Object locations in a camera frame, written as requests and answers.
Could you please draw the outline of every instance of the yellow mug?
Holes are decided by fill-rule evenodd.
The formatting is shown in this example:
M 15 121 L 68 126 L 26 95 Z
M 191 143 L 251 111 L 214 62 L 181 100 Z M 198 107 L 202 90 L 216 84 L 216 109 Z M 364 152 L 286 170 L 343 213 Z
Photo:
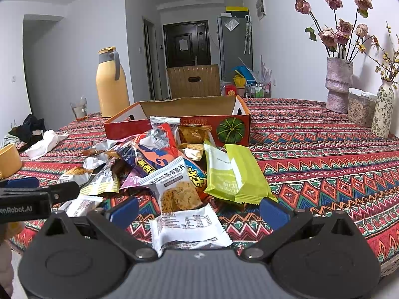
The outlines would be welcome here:
M 15 144 L 8 144 L 0 149 L 0 179 L 8 178 L 21 167 L 22 161 Z

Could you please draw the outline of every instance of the pumpkin illustration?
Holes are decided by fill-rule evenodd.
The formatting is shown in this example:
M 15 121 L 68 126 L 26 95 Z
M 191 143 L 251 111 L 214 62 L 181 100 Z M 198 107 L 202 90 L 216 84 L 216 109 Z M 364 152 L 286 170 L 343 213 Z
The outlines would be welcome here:
M 222 143 L 237 144 L 244 138 L 245 124 L 241 119 L 230 117 L 220 123 L 216 133 Z

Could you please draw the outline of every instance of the thermos handle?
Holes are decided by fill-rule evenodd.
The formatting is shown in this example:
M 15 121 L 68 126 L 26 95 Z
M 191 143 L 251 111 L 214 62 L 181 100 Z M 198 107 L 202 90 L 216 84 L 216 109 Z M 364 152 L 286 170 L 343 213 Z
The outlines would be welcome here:
M 119 80 L 120 76 L 120 61 L 119 61 L 119 53 L 117 51 L 111 52 L 115 60 L 115 81 Z

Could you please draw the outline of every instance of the tablecloth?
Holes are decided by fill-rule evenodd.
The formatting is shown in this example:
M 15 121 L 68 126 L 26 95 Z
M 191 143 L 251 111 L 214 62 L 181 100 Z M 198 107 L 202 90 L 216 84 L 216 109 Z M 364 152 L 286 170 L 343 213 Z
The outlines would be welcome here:
M 289 209 L 309 208 L 314 215 L 343 209 L 354 220 L 382 263 L 382 274 L 398 266 L 399 139 L 383 140 L 348 121 L 325 103 L 292 99 L 245 99 L 252 113 L 250 149 L 279 202 Z M 66 170 L 81 165 L 81 151 L 106 138 L 98 114 L 60 129 L 70 136 L 35 162 L 23 154 L 23 167 L 12 178 L 36 176 L 42 186 L 56 183 Z M 113 207 L 128 195 L 106 200 Z M 140 213 L 128 231 L 151 242 L 149 220 L 159 214 L 149 192 L 137 195 Z M 209 197 L 238 253 L 269 235 L 258 206 L 227 205 Z M 11 241 L 24 250 L 43 225 L 27 222 Z

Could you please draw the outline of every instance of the green snack packet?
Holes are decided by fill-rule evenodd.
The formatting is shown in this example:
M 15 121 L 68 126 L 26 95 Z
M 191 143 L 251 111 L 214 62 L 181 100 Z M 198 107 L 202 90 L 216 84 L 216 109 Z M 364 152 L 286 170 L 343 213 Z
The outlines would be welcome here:
M 225 148 L 227 153 L 204 143 L 208 168 L 205 193 L 236 203 L 258 205 L 265 197 L 277 201 L 250 149 L 233 144 Z

